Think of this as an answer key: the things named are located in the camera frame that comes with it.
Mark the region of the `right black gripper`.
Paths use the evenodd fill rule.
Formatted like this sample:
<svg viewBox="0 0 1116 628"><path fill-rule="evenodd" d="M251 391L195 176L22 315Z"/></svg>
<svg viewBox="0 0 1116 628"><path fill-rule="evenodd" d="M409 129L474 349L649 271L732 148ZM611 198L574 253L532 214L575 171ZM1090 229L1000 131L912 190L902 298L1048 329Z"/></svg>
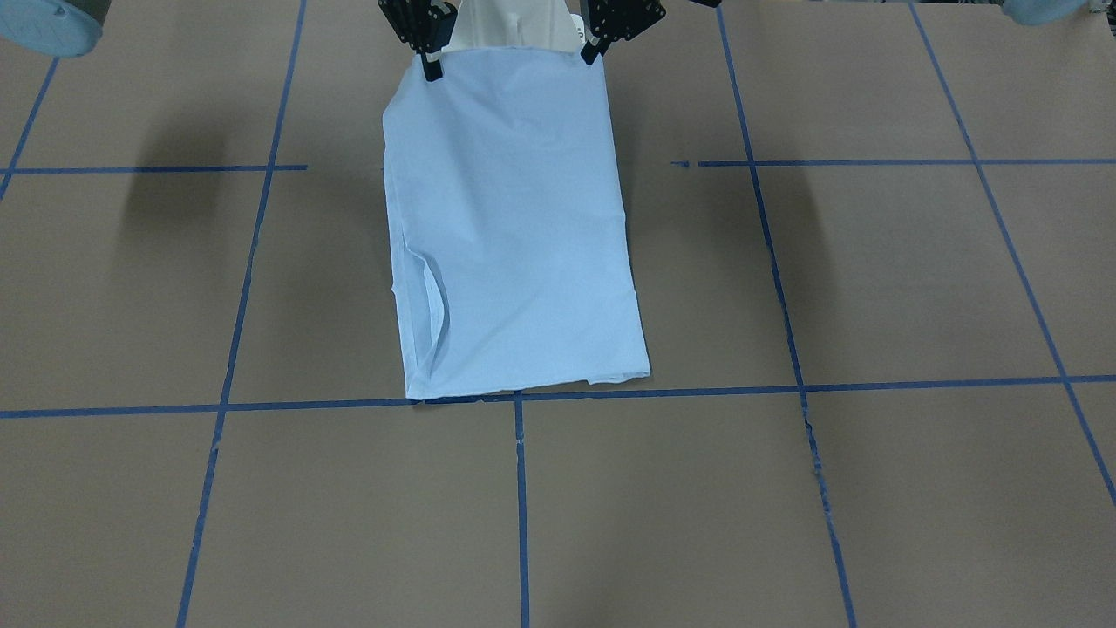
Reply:
<svg viewBox="0 0 1116 628"><path fill-rule="evenodd" d="M381 11L402 44L421 52L426 83L437 83L444 76L441 51L450 44L458 7L449 1L379 0Z"/></svg>

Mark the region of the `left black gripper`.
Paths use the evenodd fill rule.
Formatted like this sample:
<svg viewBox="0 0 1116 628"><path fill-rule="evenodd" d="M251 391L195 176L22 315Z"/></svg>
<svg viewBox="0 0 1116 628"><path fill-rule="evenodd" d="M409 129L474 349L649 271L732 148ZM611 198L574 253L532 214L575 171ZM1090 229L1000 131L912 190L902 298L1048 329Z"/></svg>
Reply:
<svg viewBox="0 0 1116 628"><path fill-rule="evenodd" d="M629 40L660 23L667 15L660 1L581 1L587 36L583 62L591 66L613 41Z"/></svg>

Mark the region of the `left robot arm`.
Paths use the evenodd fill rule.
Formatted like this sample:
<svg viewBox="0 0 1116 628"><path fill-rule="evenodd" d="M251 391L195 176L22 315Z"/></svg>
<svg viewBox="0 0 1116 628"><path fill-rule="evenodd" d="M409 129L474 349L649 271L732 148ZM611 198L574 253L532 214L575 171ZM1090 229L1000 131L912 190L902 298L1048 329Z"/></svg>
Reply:
<svg viewBox="0 0 1116 628"><path fill-rule="evenodd" d="M1113 1L973 1L995 4L1016 25L1049 25L1087 9L1105 13L1113 28ZM583 60L591 65L615 41L631 41L660 23L666 9L661 1L581 1Z"/></svg>

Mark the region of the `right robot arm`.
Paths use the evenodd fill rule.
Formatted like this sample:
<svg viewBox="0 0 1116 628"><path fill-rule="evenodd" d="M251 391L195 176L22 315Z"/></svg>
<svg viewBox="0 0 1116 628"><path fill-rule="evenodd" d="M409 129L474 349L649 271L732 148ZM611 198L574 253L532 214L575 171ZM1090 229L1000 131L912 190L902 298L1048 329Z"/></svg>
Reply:
<svg viewBox="0 0 1116 628"><path fill-rule="evenodd" d="M441 52L450 44L458 8L448 1L378 1L402 44L419 56L427 83L444 76ZM52 58L92 52L102 39L110 1L3 1L1 35Z"/></svg>

